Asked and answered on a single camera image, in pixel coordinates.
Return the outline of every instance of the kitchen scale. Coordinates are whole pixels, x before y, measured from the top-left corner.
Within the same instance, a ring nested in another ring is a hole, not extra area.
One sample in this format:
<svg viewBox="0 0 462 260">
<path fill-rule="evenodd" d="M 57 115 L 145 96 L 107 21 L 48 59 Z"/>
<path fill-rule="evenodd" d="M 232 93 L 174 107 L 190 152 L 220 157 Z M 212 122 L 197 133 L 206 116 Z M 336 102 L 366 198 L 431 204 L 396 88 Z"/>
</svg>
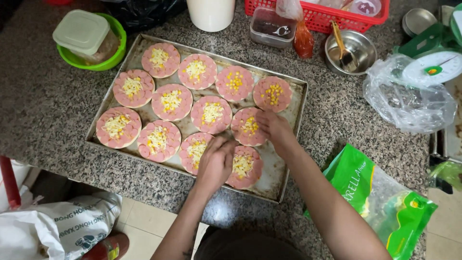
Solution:
<svg viewBox="0 0 462 260">
<path fill-rule="evenodd" d="M 462 11 L 454 11 L 450 26 L 436 23 L 407 44 L 393 49 L 414 59 L 402 71 L 401 78 L 421 78 L 442 84 L 462 74 Z"/>
</svg>

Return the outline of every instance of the black plastic bag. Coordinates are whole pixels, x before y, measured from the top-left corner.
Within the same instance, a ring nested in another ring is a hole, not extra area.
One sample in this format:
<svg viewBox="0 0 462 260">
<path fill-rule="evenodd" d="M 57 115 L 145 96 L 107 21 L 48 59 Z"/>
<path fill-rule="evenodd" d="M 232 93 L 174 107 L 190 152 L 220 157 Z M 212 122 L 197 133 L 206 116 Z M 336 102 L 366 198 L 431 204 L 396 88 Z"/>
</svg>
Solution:
<svg viewBox="0 0 462 260">
<path fill-rule="evenodd" d="M 127 34 L 162 25 L 186 10 L 186 0 L 101 0 Z"/>
</svg>

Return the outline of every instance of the plastic food container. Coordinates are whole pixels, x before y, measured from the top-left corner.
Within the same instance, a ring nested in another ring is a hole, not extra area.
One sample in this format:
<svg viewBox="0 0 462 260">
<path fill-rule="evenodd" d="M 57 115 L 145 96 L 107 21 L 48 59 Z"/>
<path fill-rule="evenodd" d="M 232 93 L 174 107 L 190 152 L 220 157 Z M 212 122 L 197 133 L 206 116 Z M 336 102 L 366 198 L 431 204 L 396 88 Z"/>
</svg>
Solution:
<svg viewBox="0 0 462 260">
<path fill-rule="evenodd" d="M 68 12 L 53 32 L 53 39 L 87 65 L 110 59 L 120 45 L 104 17 L 82 10 Z"/>
<path fill-rule="evenodd" d="M 380 0 L 354 0 L 350 12 L 374 17 L 382 9 Z"/>
<path fill-rule="evenodd" d="M 256 43 L 286 48 L 292 44 L 296 27 L 296 20 L 281 17 L 274 9 L 259 6 L 250 22 L 250 38 Z"/>
</svg>

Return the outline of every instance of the green bowl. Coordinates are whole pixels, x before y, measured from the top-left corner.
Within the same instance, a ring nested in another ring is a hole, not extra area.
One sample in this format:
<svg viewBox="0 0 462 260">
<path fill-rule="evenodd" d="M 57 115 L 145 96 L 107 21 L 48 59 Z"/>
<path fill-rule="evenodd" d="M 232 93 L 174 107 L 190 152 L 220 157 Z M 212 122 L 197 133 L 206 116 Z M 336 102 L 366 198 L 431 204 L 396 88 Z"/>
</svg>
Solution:
<svg viewBox="0 0 462 260">
<path fill-rule="evenodd" d="M 109 22 L 109 25 L 111 26 L 111 30 L 114 32 L 114 34 L 120 38 L 119 49 L 117 49 L 117 52 L 110 59 L 100 64 L 87 65 L 82 58 L 72 53 L 69 49 L 62 47 L 59 44 L 57 44 L 56 47 L 58 48 L 58 51 L 61 57 L 67 63 L 71 64 L 74 67 L 89 69 L 89 70 L 94 70 L 94 71 L 108 70 L 108 69 L 115 67 L 123 59 L 125 55 L 125 51 L 127 50 L 127 34 L 125 33 L 119 21 L 117 21 L 117 19 L 115 19 L 114 17 L 108 14 L 105 14 L 105 13 L 96 12 L 95 14 L 104 17 Z"/>
</svg>

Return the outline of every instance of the plastic container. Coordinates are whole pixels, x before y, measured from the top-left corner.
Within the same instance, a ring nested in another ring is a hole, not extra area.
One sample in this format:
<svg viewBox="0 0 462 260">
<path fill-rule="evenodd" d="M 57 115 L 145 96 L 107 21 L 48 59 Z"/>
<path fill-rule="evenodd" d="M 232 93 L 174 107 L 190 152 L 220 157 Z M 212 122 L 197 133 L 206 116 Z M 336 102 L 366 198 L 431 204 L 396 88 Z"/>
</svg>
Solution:
<svg viewBox="0 0 462 260">
<path fill-rule="evenodd" d="M 114 17 L 105 13 L 95 14 L 104 17 L 106 21 L 109 22 L 111 30 L 120 39 L 119 49 L 117 49 L 117 52 L 110 59 L 100 64 L 88 65 L 84 59 L 75 55 L 69 49 L 62 47 L 59 44 L 57 44 L 56 47 L 58 48 L 61 58 L 74 67 L 94 71 L 108 70 L 119 64 L 125 56 L 125 52 L 127 50 L 127 34 L 124 31 L 122 25 L 119 23 L 119 21 L 117 21 L 117 19 L 115 19 Z"/>
<path fill-rule="evenodd" d="M 250 22 L 250 38 L 276 48 L 292 45 L 297 21 L 279 16 L 274 9 L 259 6 Z"/>
<path fill-rule="evenodd" d="M 82 10 L 67 13 L 53 32 L 53 39 L 84 59 L 87 65 L 110 59 L 120 45 L 104 17 Z"/>
<path fill-rule="evenodd" d="M 311 31 L 332 32 L 331 21 L 338 23 L 341 30 L 367 31 L 373 25 L 383 24 L 388 18 L 390 0 L 382 0 L 382 8 L 376 17 L 325 7 L 301 1 L 306 27 Z M 274 0 L 245 0 L 245 14 L 253 15 L 257 7 L 276 9 Z"/>
<path fill-rule="evenodd" d="M 382 9 L 380 0 L 354 0 L 350 12 L 374 17 Z"/>
<path fill-rule="evenodd" d="M 234 18 L 236 0 L 187 0 L 186 3 L 191 21 L 203 31 L 221 31 Z"/>
</svg>

